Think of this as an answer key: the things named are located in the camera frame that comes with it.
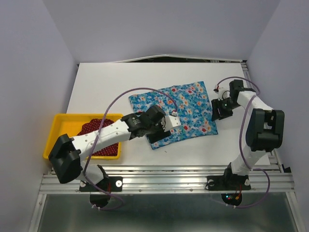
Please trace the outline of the blue floral skirt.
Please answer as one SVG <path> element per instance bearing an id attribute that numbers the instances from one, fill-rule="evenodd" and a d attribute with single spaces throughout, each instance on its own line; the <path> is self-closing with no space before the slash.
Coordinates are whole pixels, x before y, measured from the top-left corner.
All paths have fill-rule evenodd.
<path id="1" fill-rule="evenodd" d="M 166 113 L 171 113 L 175 109 L 172 101 L 177 104 L 181 126 L 173 129 L 171 136 L 151 144 L 153 150 L 186 139 L 218 134 L 216 123 L 211 120 L 212 107 L 203 81 L 171 86 L 160 91 L 171 98 L 153 91 L 134 94 L 128 98 L 135 113 L 146 111 L 154 104 Z"/>

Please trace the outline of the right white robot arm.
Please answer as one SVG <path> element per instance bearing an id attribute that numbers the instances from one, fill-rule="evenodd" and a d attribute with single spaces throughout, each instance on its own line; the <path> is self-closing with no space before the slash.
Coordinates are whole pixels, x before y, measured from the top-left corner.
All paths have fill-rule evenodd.
<path id="1" fill-rule="evenodd" d="M 210 191 L 250 190 L 249 173 L 266 154 L 279 148 L 283 142 L 285 114 L 265 104 L 257 85 L 245 87 L 245 78 L 230 77 L 228 88 L 217 84 L 218 97 L 211 101 L 211 120 L 222 120 L 233 115 L 234 109 L 245 110 L 239 132 L 238 157 L 228 164 L 223 175 L 207 176 L 206 189 Z"/>

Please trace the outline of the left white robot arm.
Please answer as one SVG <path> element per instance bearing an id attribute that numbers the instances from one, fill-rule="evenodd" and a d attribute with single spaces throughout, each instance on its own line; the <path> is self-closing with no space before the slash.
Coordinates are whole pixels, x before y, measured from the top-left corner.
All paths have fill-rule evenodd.
<path id="1" fill-rule="evenodd" d="M 80 180 L 91 184 L 96 190 L 103 190 L 108 180 L 105 170 L 100 165 L 89 164 L 95 152 L 143 136 L 156 143 L 171 136 L 171 130 L 180 125 L 176 112 L 167 115 L 159 106 L 153 105 L 145 112 L 123 116 L 104 128 L 84 135 L 59 136 L 48 158 L 61 184 Z"/>

